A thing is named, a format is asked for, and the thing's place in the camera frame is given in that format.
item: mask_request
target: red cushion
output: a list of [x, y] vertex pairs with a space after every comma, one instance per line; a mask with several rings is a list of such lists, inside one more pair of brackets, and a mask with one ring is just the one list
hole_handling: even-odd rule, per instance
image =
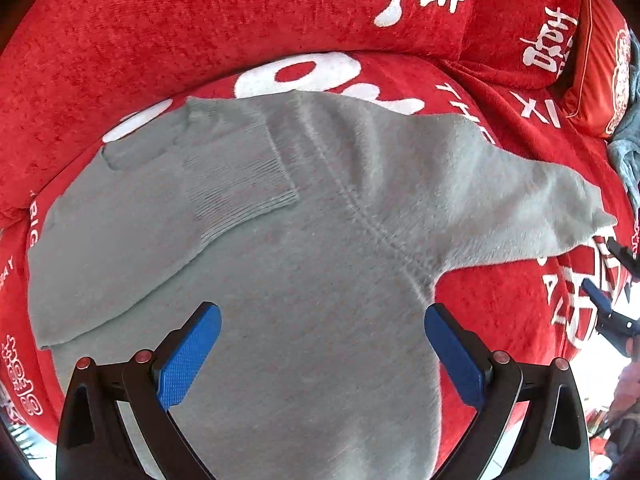
[[610, 137], [629, 101], [631, 38], [611, 0], [582, 0], [576, 41], [575, 77], [560, 101], [576, 129]]
[[0, 56], [0, 228], [122, 116], [282, 56], [466, 59], [545, 87], [555, 75], [524, 65], [518, 39], [535, 40], [545, 6], [577, 16], [579, 0], [38, 0]]

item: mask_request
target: red bedspread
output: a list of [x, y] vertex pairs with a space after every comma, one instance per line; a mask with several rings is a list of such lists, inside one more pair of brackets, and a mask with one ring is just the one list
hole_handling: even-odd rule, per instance
[[[452, 272], [436, 290], [490, 348], [544, 364], [571, 358], [594, 323], [578, 284], [590, 277], [619, 294], [626, 274], [604, 240], [630, 244], [634, 233], [604, 142], [579, 135], [545, 89], [563, 68], [579, 1], [39, 0], [0, 57], [0, 226], [14, 224], [0, 242], [0, 380], [13, 388], [14, 415], [55, 438], [62, 393], [50, 354], [35, 348], [26, 295], [25, 252], [42, 235], [47, 204], [123, 116], [168, 96], [175, 107], [187, 94], [299, 88], [407, 114], [463, 113], [488, 142], [574, 168], [602, 189], [614, 230], [559, 258]], [[562, 41], [536, 50], [545, 25]], [[400, 54], [306, 56], [202, 86], [328, 50]], [[471, 412], [445, 376], [442, 384], [444, 457]]]

